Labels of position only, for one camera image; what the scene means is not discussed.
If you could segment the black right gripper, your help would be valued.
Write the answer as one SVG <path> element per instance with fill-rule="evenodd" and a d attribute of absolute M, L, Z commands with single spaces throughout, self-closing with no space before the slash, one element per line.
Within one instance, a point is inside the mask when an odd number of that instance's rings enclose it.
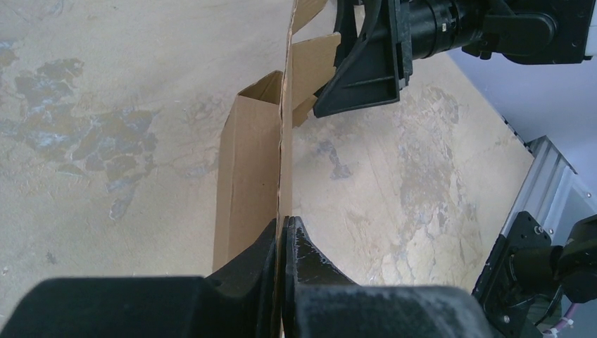
<path fill-rule="evenodd" d="M 354 1 L 338 1 L 341 35 L 335 74 L 316 93 L 315 117 L 392 104 L 408 85 L 413 61 L 479 42 L 488 1 L 363 1 L 356 27 Z"/>

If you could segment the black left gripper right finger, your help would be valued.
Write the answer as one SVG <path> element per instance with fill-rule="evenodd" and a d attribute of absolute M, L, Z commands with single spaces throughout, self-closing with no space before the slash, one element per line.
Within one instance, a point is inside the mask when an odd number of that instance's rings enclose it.
<path fill-rule="evenodd" d="M 286 218 L 282 324 L 286 337 L 491 337 L 477 301 L 456 287 L 362 286 Z"/>

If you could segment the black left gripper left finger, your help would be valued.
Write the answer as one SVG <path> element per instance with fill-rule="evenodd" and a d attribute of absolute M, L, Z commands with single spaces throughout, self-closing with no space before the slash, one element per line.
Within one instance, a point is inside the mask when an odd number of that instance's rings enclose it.
<path fill-rule="evenodd" d="M 207 277 L 87 277 L 40 282 L 2 337 L 276 337 L 275 222 Z"/>

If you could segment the brown cardboard box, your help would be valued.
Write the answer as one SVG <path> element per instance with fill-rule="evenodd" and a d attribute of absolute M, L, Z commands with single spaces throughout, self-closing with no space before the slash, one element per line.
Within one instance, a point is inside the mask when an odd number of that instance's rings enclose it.
<path fill-rule="evenodd" d="M 284 67 L 235 97 L 220 136 L 209 337 L 278 337 L 282 242 L 292 211 L 292 131 L 335 73 L 341 36 L 294 42 L 325 7 L 295 1 Z"/>

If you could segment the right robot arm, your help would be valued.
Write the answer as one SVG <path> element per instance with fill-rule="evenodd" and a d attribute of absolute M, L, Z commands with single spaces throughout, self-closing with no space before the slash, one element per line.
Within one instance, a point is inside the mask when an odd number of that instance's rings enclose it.
<path fill-rule="evenodd" d="M 576 64 L 596 55 L 596 2 L 422 0 L 340 1 L 341 36 L 332 79 L 316 93 L 319 118 L 392 104 L 418 59 L 461 49 L 522 65 Z"/>

